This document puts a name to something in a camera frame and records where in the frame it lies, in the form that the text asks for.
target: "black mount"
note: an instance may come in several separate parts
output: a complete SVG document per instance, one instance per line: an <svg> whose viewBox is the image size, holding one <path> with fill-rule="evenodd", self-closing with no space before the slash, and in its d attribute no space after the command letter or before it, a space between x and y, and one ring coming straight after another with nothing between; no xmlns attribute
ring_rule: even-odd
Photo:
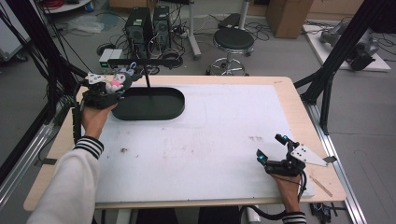
<svg viewBox="0 0 396 224"><path fill-rule="evenodd" d="M367 31L369 25L377 18L386 3L387 0L363 1L358 12L319 70L309 77L305 77L294 83L296 89L311 83L307 91L301 94L301 99L309 105L315 105L318 97L323 92L319 124L325 134L329 134L327 122L332 93L332 80L335 73L347 58L347 55L354 49L364 32Z"/></svg>

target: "sleeve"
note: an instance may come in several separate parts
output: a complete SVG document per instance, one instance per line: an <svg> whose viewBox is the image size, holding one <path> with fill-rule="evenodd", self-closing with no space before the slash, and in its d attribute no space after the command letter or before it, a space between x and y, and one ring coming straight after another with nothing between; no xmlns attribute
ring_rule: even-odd
<svg viewBox="0 0 396 224"><path fill-rule="evenodd" d="M92 223L103 150L101 142L84 136L64 154L27 223Z"/></svg>
<svg viewBox="0 0 396 224"><path fill-rule="evenodd" d="M287 224L306 224L305 213L303 212L291 212L286 213L282 217L283 223Z"/></svg>

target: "human hand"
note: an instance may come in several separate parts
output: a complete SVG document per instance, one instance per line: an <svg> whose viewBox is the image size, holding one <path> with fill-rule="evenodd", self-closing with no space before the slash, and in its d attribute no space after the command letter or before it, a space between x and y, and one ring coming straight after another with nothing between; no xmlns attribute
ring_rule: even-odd
<svg viewBox="0 0 396 224"><path fill-rule="evenodd" d="M102 129L105 126L108 113L117 105L111 105L106 109L96 109L85 106L82 111L82 126L85 129L85 136L99 139Z"/></svg>
<svg viewBox="0 0 396 224"><path fill-rule="evenodd" d="M301 176L283 176L271 175L277 184L282 202L285 205L287 213L300 212L300 205L298 202L298 189L300 186Z"/></svg>

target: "metal stool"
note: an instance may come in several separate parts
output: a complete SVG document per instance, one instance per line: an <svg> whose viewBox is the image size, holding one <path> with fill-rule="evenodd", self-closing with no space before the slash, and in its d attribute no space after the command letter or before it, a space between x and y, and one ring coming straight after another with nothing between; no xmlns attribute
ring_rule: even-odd
<svg viewBox="0 0 396 224"><path fill-rule="evenodd" d="M246 31L235 28L223 28L215 32L213 44L227 52L227 58L215 60L206 70L207 75L245 76L245 66L232 58L233 54L249 54L254 39Z"/></svg>

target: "black tray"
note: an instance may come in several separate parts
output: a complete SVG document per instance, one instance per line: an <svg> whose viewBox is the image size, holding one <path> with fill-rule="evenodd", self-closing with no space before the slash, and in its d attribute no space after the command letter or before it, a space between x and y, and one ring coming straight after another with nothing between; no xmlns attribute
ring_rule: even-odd
<svg viewBox="0 0 396 224"><path fill-rule="evenodd" d="M122 120L174 119L184 111L181 91L169 87L132 87L128 89L113 115Z"/></svg>

